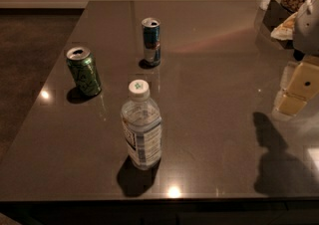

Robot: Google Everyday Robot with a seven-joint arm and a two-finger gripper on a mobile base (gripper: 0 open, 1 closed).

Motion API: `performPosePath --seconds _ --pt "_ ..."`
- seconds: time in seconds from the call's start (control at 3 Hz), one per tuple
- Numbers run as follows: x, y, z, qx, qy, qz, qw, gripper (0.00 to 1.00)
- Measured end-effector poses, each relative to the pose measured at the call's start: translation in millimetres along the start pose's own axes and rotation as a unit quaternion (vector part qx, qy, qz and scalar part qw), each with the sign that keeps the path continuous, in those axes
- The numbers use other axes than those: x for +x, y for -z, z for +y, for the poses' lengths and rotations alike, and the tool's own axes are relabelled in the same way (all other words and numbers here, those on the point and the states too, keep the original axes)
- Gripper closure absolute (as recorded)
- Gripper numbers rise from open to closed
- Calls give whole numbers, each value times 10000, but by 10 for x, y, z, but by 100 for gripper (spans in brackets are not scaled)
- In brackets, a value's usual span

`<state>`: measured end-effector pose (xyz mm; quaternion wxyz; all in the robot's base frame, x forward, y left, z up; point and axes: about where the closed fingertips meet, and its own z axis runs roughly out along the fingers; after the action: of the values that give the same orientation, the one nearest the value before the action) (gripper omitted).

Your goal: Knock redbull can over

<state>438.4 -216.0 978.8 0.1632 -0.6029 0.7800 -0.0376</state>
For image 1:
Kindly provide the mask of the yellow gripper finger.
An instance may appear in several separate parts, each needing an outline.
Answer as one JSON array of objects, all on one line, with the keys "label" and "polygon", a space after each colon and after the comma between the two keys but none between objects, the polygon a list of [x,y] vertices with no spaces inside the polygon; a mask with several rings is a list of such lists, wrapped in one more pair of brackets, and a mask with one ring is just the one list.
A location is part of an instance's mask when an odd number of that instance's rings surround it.
[{"label": "yellow gripper finger", "polygon": [[297,115],[319,93],[319,67],[308,62],[289,62],[284,68],[276,110]]}]

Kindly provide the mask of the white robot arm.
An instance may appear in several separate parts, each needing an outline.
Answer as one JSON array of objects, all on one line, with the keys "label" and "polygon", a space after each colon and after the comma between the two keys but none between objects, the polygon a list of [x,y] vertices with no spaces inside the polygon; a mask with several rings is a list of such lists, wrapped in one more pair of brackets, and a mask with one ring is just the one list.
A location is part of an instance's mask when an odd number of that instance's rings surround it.
[{"label": "white robot arm", "polygon": [[296,116],[319,93],[319,0],[306,0],[298,10],[292,34],[298,63],[284,68],[273,112],[284,118]]}]

